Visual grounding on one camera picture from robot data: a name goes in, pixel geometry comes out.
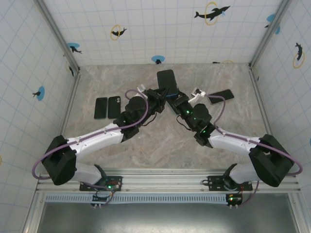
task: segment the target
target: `grid pattern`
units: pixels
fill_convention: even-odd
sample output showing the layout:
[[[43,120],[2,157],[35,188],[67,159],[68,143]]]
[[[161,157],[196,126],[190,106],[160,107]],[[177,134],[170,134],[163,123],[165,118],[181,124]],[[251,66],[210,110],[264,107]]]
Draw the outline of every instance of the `grid pattern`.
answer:
[[[0,232],[21,232],[32,166],[59,134],[73,77],[33,0],[0,5]],[[32,95],[40,86],[42,101]]]
[[[45,0],[67,42],[78,43],[79,65],[250,62],[281,0],[217,0],[230,6],[208,26],[209,0]],[[216,6],[211,4],[207,13]],[[127,30],[119,38],[115,25]]]
[[[281,33],[271,40],[257,67],[259,88],[273,133],[284,148],[304,166],[304,171],[298,178],[309,210],[311,210],[310,22],[311,1],[293,1],[281,23]],[[298,58],[296,43],[301,44],[303,51],[299,63],[296,63]]]

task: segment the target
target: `gray panel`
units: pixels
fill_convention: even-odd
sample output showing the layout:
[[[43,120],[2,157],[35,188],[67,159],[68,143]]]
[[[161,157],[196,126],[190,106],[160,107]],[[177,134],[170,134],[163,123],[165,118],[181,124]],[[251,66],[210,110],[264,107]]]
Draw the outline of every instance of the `gray panel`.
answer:
[[[256,195],[241,209],[217,204],[47,203],[40,233],[294,233],[287,195]]]

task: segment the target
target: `yellow ring sticker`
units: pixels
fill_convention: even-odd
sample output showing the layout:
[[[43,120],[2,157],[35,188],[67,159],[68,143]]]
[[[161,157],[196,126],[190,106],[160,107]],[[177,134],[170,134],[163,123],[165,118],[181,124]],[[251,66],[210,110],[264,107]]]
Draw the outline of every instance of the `yellow ring sticker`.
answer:
[[[303,60],[302,60],[301,64],[300,64],[299,66],[297,66],[297,67],[295,66],[295,61],[296,61],[296,58],[298,57],[298,53],[295,55],[295,57],[294,57],[294,59],[293,59],[293,67],[294,67],[295,69],[300,68],[300,67],[303,65],[303,63],[305,62],[306,55],[305,55],[304,52],[302,52],[302,55],[303,55]]]
[[[234,62],[231,60],[224,60],[223,63],[234,63]]]
[[[66,61],[66,71],[69,72],[69,69],[67,69],[67,67],[69,67],[68,61]]]
[[[114,30],[116,27],[118,27],[118,28],[119,28],[118,37],[117,37],[117,38],[113,38],[113,37],[112,37],[112,32],[113,32],[113,30]],[[119,24],[117,24],[117,25],[113,26],[113,28],[111,29],[111,32],[110,32],[110,38],[111,38],[112,40],[117,40],[117,39],[120,37],[120,33],[121,33],[121,27],[120,27],[120,25],[119,25]]]
[[[215,23],[217,23],[217,20],[218,20],[218,16],[216,17],[215,22],[213,22],[213,23],[211,23],[211,24],[209,24],[209,23],[207,22],[207,20],[206,20],[207,8],[208,8],[208,6],[211,5],[211,4],[214,4],[215,6],[217,6],[217,4],[214,3],[213,1],[211,1],[209,4],[206,5],[205,14],[204,14],[204,19],[205,19],[205,23],[206,23],[208,26],[214,25]]]

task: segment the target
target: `black smartphone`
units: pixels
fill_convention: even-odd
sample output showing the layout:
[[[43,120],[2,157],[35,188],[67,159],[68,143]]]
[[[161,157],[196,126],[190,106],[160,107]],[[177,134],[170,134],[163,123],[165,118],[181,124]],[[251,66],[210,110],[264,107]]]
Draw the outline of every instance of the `black smartphone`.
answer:
[[[121,115],[120,96],[109,97],[108,99],[108,118],[116,119]]]
[[[174,97],[178,95],[178,86],[174,72],[171,69],[159,71],[156,76],[159,88],[169,89],[166,97]]]
[[[105,119],[107,115],[107,98],[97,98],[95,103],[94,119]]]
[[[234,98],[233,93],[229,89],[224,90],[224,91],[219,91],[219,92],[216,92],[216,93],[213,93],[210,95],[211,96],[222,96],[222,97],[224,97],[225,100],[230,100],[230,99]],[[209,97],[208,99],[209,99],[209,102],[211,104],[217,104],[217,103],[223,102],[223,100],[221,98],[210,98]]]

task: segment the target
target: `purple cable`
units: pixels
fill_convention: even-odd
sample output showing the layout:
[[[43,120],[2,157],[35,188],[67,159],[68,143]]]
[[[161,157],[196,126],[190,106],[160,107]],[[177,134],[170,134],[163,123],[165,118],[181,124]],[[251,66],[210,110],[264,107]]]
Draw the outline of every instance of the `purple cable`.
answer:
[[[141,123],[141,122],[145,119],[145,117],[147,116],[147,114],[148,114],[148,107],[149,107],[148,101],[147,101],[146,97],[145,97],[142,93],[140,93],[139,91],[134,90],[134,89],[130,89],[130,90],[126,91],[125,97],[126,97],[128,100],[129,100],[129,98],[128,98],[128,96],[127,96],[127,93],[129,93],[129,92],[131,92],[131,91],[138,93],[138,94],[139,94],[141,97],[143,97],[143,99],[145,100],[145,103],[146,103],[146,111],[145,111],[144,115],[142,116],[142,118],[141,118],[140,120],[138,120],[137,122],[135,122],[135,123],[133,123],[133,124],[130,124],[130,125],[121,126],[121,127],[116,127],[116,128],[112,128],[112,129],[107,129],[106,131],[101,131],[101,132],[97,132],[97,133],[91,134],[91,135],[89,135],[89,136],[87,136],[87,137],[82,138],[82,139],[80,140],[80,142],[83,142],[83,141],[88,140],[88,139],[90,139],[90,138],[92,138],[92,137],[95,137],[95,136],[98,136],[98,135],[101,135],[101,134],[103,134],[103,133],[107,133],[107,132],[110,132],[110,131],[122,130],[122,129],[131,128],[131,127],[136,126],[136,125],[138,125],[139,123]],[[70,142],[70,143],[61,145],[61,146],[56,147],[56,148],[52,149],[51,151],[47,152],[45,155],[43,155],[42,158],[40,158],[38,161],[36,161],[35,164],[34,164],[34,166],[33,166],[33,169],[32,169],[32,175],[33,175],[33,177],[35,177],[35,178],[38,179],[38,180],[48,180],[48,179],[50,179],[50,177],[40,177],[40,176],[37,176],[37,175],[35,174],[35,169],[36,169],[36,167],[38,166],[38,164],[39,164],[42,160],[44,160],[46,157],[48,157],[49,155],[53,154],[54,152],[56,152],[56,151],[58,151],[58,150],[60,150],[60,149],[63,149],[63,148],[65,148],[65,147],[69,147],[69,146],[71,146],[71,145],[73,145],[73,144],[76,144],[76,143],[77,143],[77,141],[73,141],[73,142]],[[90,184],[90,183],[85,183],[85,184],[87,184],[87,185],[89,185],[89,186],[91,186],[91,187],[95,187],[95,188],[105,188],[105,189],[108,189],[106,186],[97,186],[97,185],[93,185],[93,184]]]
[[[216,123],[217,123],[217,121],[221,118],[221,116],[222,116],[223,113],[224,113],[224,110],[225,110],[225,98],[222,97],[222,96],[213,96],[213,95],[207,95],[207,96],[210,97],[210,98],[221,98],[221,99],[223,100],[223,102],[224,102],[222,111],[220,112],[220,114],[219,114],[219,116],[217,117],[217,119],[214,121],[215,129],[216,129],[219,133],[223,133],[223,132],[218,128],[218,126],[216,125]],[[233,138],[236,138],[236,139],[239,139],[239,140],[242,140],[242,141],[247,142],[247,139],[244,138],[244,137],[236,136],[236,135],[233,135],[233,134],[230,134],[230,133],[226,133],[226,136],[233,137]],[[260,142],[255,142],[255,141],[253,141],[253,140],[249,140],[249,142],[250,142],[250,143],[254,143],[254,144],[256,144],[256,145],[258,145],[258,146],[261,146],[261,147],[268,148],[269,150],[273,150],[273,151],[275,151],[275,152],[277,152],[277,153],[279,153],[279,154],[285,156],[286,158],[292,160],[294,163],[296,163],[296,164],[299,166],[299,171],[293,172],[293,173],[288,173],[287,176],[298,175],[298,174],[300,174],[300,173],[302,172],[302,169],[303,169],[303,168],[302,168],[301,163],[300,163],[298,160],[296,160],[295,158],[291,157],[289,154],[286,154],[286,153],[282,152],[281,150],[278,150],[278,149],[276,149],[276,148],[270,147],[270,146],[268,146],[268,145],[266,145],[266,144],[263,144],[263,143],[260,143]],[[247,199],[247,201],[245,201],[244,203],[242,203],[241,205],[239,205],[239,207],[242,207],[242,206],[246,205],[251,199],[254,198],[254,196],[255,196],[255,194],[256,194],[256,192],[257,192],[257,190],[258,190],[258,186],[259,186],[259,181],[257,181],[256,188],[254,189],[254,192],[252,193],[252,195]]]

